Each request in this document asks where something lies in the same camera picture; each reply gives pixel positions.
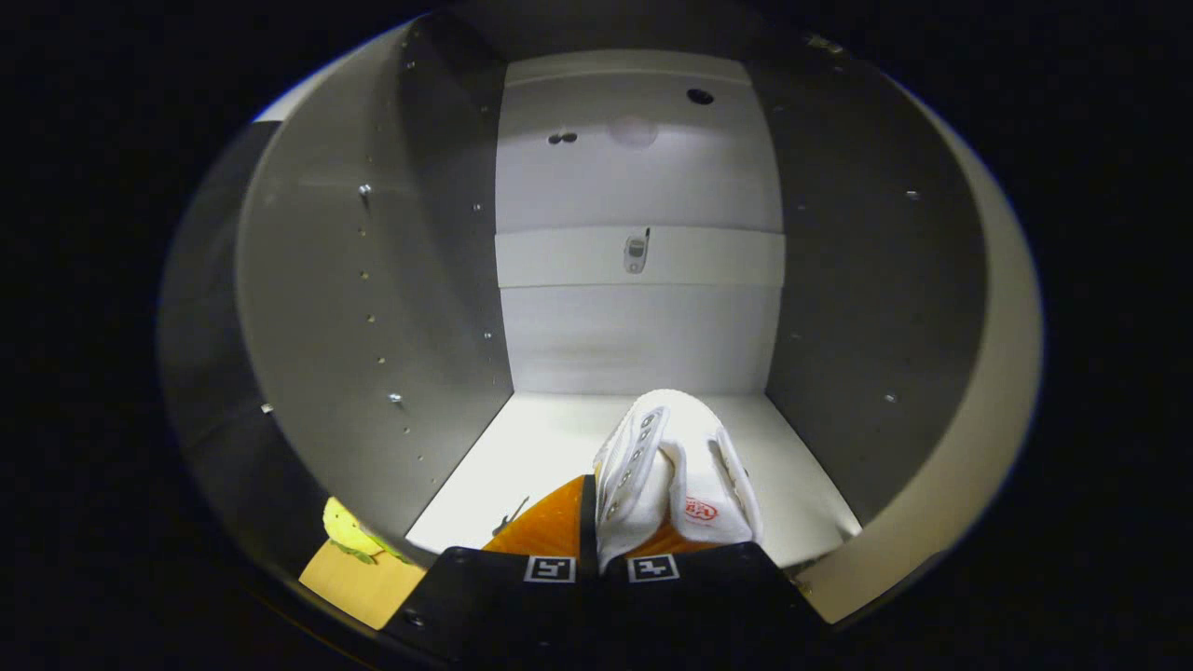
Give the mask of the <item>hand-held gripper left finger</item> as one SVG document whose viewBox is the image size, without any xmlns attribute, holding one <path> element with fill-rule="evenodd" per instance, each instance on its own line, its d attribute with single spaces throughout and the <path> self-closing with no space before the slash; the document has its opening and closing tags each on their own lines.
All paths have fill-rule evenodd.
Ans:
<svg viewBox="0 0 1193 671">
<path fill-rule="evenodd" d="M 600 627 L 594 478 L 551 494 L 561 552 L 443 550 L 382 632 L 422 670 L 571 670 Z"/>
</svg>

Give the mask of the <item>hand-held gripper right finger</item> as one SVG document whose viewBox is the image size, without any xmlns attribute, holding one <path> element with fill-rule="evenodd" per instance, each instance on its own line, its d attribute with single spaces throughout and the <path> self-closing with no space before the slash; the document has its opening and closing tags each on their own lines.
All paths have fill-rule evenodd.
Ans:
<svg viewBox="0 0 1193 671">
<path fill-rule="evenodd" d="M 605 670 L 816 670 L 830 629 L 755 542 L 622 555 L 601 583 Z"/>
</svg>

